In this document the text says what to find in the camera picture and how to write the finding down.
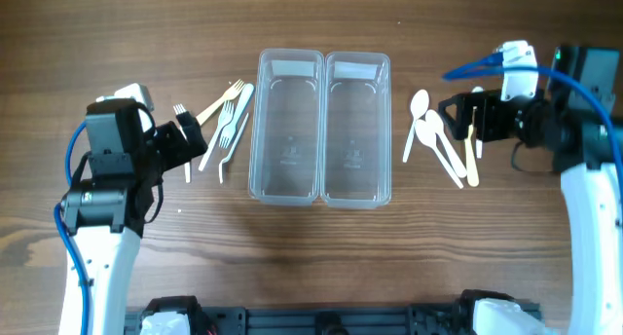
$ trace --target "beige fork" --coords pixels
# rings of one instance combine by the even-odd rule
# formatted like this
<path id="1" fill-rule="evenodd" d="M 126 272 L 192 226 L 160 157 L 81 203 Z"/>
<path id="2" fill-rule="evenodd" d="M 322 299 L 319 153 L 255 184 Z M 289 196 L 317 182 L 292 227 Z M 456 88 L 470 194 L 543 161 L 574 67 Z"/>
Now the beige fork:
<path id="1" fill-rule="evenodd" d="M 242 87 L 244 87 L 244 82 L 242 80 L 238 80 L 233 83 L 232 86 L 223 93 L 223 96 L 212 102 L 211 105 L 207 106 L 205 110 L 197 115 L 197 122 L 199 122 L 199 125 L 203 125 L 205 121 L 207 121 L 214 114 L 214 112 L 221 107 L 223 102 L 235 99 L 240 92 L 242 92 Z"/>

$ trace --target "wooden table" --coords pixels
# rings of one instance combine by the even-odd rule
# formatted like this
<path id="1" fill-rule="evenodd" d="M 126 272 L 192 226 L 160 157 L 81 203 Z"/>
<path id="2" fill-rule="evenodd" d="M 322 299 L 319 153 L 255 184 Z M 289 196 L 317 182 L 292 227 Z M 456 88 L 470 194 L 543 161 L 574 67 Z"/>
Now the wooden table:
<path id="1" fill-rule="evenodd" d="M 481 185 L 458 190 L 416 144 L 400 161 L 408 100 L 432 105 L 476 82 L 440 76 L 504 41 L 527 39 L 549 64 L 563 42 L 623 47 L 623 0 L 0 0 L 0 334 L 57 330 L 65 251 L 52 208 L 67 187 L 67 141 L 94 99 L 149 87 L 158 123 L 195 112 L 229 82 L 255 82 L 266 48 L 384 52 L 392 63 L 393 197 L 370 211 L 261 205 L 247 193 L 251 131 L 225 185 L 216 167 L 184 183 L 145 230 L 128 306 L 197 295 L 204 305 L 299 307 L 452 301 L 507 292 L 568 322 L 568 218 L 557 176 L 509 165 L 513 141 L 485 146 Z M 619 78 L 616 91 L 621 95 Z M 498 79 L 478 81 L 499 88 Z M 203 127 L 210 136 L 216 120 Z M 76 154 L 87 150 L 82 137 Z M 79 155 L 73 159 L 73 167 Z M 544 151 L 522 166 L 549 169 Z"/>

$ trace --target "wood grain surface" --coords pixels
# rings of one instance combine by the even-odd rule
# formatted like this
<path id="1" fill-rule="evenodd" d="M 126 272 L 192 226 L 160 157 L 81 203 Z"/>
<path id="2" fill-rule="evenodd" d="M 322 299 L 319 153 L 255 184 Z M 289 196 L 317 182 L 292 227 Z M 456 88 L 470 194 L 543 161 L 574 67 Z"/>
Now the wood grain surface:
<path id="1" fill-rule="evenodd" d="M 52 209 L 67 187 L 67 141 L 97 96 L 149 87 L 158 123 L 200 112 L 238 78 L 256 81 L 266 48 L 386 53 L 392 63 L 391 203 L 376 210 L 261 205 L 247 191 L 251 127 L 224 185 L 214 162 L 165 175 L 128 294 L 144 307 L 195 294 L 204 305 L 306 307 L 452 301 L 465 288 L 542 305 L 565 326 L 571 300 L 560 179 L 516 172 L 513 141 L 485 146 L 481 185 L 458 190 L 414 144 L 408 101 L 431 104 L 478 83 L 440 76 L 504 41 L 527 39 L 549 64 L 557 45 L 623 47 L 623 0 L 0 0 L 0 334 L 53 334 L 65 251 Z M 623 83 L 617 80 L 621 95 Z M 206 137 L 216 127 L 203 127 Z M 85 137 L 75 153 L 87 150 Z M 224 153 L 216 153 L 215 161 Z M 79 156 L 73 159 L 76 166 Z M 544 151 L 522 166 L 549 169 Z"/>

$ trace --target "utensil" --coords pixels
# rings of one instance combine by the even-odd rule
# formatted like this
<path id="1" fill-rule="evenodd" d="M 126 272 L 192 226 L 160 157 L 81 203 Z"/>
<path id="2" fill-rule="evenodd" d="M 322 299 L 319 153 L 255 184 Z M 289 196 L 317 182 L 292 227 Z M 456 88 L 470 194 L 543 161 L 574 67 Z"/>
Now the utensil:
<path id="1" fill-rule="evenodd" d="M 448 136 L 444 133 L 444 121 L 435 110 L 426 111 L 425 118 L 428 125 L 439 135 L 441 144 L 444 146 L 446 154 L 448 154 L 448 159 L 452 164 L 452 168 L 455 169 L 455 173 L 459 178 L 464 178 L 467 175 L 467 169 L 465 169 L 465 165 L 460 160 L 457 151 L 455 151 L 450 140 L 448 140 Z"/>
<path id="2" fill-rule="evenodd" d="M 406 163 L 407 159 L 409 159 L 409 154 L 411 153 L 411 146 L 413 145 L 413 136 L 416 131 L 416 120 L 423 116 L 428 109 L 428 92 L 425 90 L 419 90 L 413 98 L 411 99 L 411 105 L 409 109 L 411 110 L 411 115 L 413 115 L 413 123 L 411 124 L 411 128 L 409 129 L 409 136 L 407 136 L 407 143 L 405 144 L 405 152 L 402 155 L 402 162 Z"/>
<path id="3" fill-rule="evenodd" d="M 219 141 L 219 146 L 221 148 L 227 149 L 230 146 L 230 142 L 232 141 L 234 134 L 236 134 L 236 125 L 238 124 L 240 116 L 242 115 L 242 111 L 244 111 L 246 104 L 249 102 L 251 96 L 253 95 L 253 90 L 254 88 L 252 84 L 247 83 L 244 85 L 242 93 L 240 93 L 240 98 L 238 99 L 238 105 L 236 105 L 234 118 L 226 127 L 223 128 L 223 132 L 221 132 L 221 141 Z"/>
<path id="4" fill-rule="evenodd" d="M 244 117 L 244 121 L 242 122 L 242 126 L 240 126 L 240 131 L 236 135 L 236 139 L 234 139 L 234 144 L 232 144 L 230 153 L 227 154 L 227 157 L 225 159 L 221 160 L 220 164 L 218 164 L 218 180 L 221 182 L 221 184 L 223 184 L 223 165 L 232 159 L 232 156 L 234 155 L 234 151 L 236 151 L 236 146 L 238 145 L 238 142 L 242 138 L 242 132 L 244 131 L 244 126 L 246 126 L 246 121 L 248 119 L 249 119 L 249 114 L 246 114 L 246 116 Z"/>
<path id="5" fill-rule="evenodd" d="M 202 126 L 225 101 L 235 99 L 240 92 L 242 92 L 242 87 L 244 87 L 244 82 L 242 80 L 237 80 L 233 83 L 232 86 L 223 93 L 223 96 L 212 102 L 211 105 L 197 115 L 197 122 L 199 122 L 199 125 Z"/>
<path id="6" fill-rule="evenodd" d="M 448 161 L 446 161 L 443 155 L 441 155 L 439 149 L 437 149 L 437 135 L 433 128 L 431 128 L 428 122 L 425 120 L 417 120 L 415 128 L 416 135 L 418 136 L 420 142 L 428 146 L 435 152 L 435 155 L 437 155 L 439 162 L 441 162 L 441 165 L 446 169 L 446 172 L 450 175 L 452 180 L 455 181 L 457 186 L 462 189 L 463 183 L 460 182 L 460 179 L 458 179 L 455 171 L 452 169 L 452 167 L 450 166 Z"/>
<path id="7" fill-rule="evenodd" d="M 480 184 L 478 177 L 478 168 L 476 167 L 476 159 L 474 158 L 474 149 L 471 147 L 471 134 L 474 132 L 474 126 L 469 125 L 467 129 L 467 138 L 465 142 L 465 162 L 467 163 L 467 183 L 471 187 L 477 187 Z"/>
<path id="8" fill-rule="evenodd" d="M 471 90 L 472 93 L 482 93 L 484 91 L 485 90 L 480 86 L 476 86 L 473 90 Z M 476 139 L 476 157 L 478 159 L 483 158 L 483 141 L 480 139 Z"/>
<path id="9" fill-rule="evenodd" d="M 175 111 L 175 116 L 188 112 L 186 111 L 186 108 L 182 104 L 173 105 L 173 111 Z M 184 133 L 184 130 L 182 130 L 181 126 L 179 126 L 179 131 L 182 132 L 182 135 L 184 135 L 184 139 L 186 139 L 186 134 Z M 190 161 L 184 164 L 184 176 L 186 177 L 186 182 L 190 183 L 191 182 L 191 162 Z"/>
<path id="10" fill-rule="evenodd" d="M 223 109 L 221 110 L 221 114 L 218 116 L 218 125 L 216 126 L 216 131 L 212 138 L 210 139 L 210 143 L 207 145 L 207 151 L 203 154 L 202 161 L 199 163 L 199 170 L 203 170 L 205 165 L 207 165 L 207 160 L 209 160 L 210 155 L 212 154 L 212 150 L 214 150 L 214 145 L 216 145 L 216 139 L 218 139 L 218 135 L 221 133 L 221 130 L 227 126 L 234 117 L 234 104 L 231 101 L 226 101 L 223 105 Z"/>

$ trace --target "wooden tabletop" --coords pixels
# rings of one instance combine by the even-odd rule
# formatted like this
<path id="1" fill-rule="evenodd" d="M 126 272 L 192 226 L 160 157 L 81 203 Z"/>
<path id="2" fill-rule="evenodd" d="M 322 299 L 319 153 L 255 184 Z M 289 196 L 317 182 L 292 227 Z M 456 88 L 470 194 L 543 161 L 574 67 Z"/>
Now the wooden tabletop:
<path id="1" fill-rule="evenodd" d="M 402 305 L 484 288 L 540 303 L 547 324 L 564 326 L 572 277 L 559 177 L 513 170 L 512 140 L 486 144 L 478 188 L 459 190 L 417 141 L 403 164 L 408 101 L 418 89 L 436 107 L 476 83 L 499 88 L 498 79 L 450 84 L 440 76 L 509 40 L 531 42 L 545 65 L 564 42 L 622 48 L 621 7 L 623 0 L 0 0 L 0 334 L 57 331 L 66 257 L 52 209 L 67 190 L 65 149 L 87 105 L 139 82 L 158 123 L 174 118 L 176 103 L 198 113 L 230 82 L 255 83 L 266 48 L 389 56 L 390 204 L 362 211 L 252 200 L 248 127 L 224 185 L 215 166 L 198 172 L 198 160 L 191 184 L 182 168 L 165 174 L 165 204 L 145 230 L 129 307 L 183 294 L 249 308 Z M 204 136 L 215 127 L 213 118 Z M 87 148 L 83 136 L 74 153 Z M 519 155 L 530 170 L 547 170 L 550 160 L 539 150 Z"/>

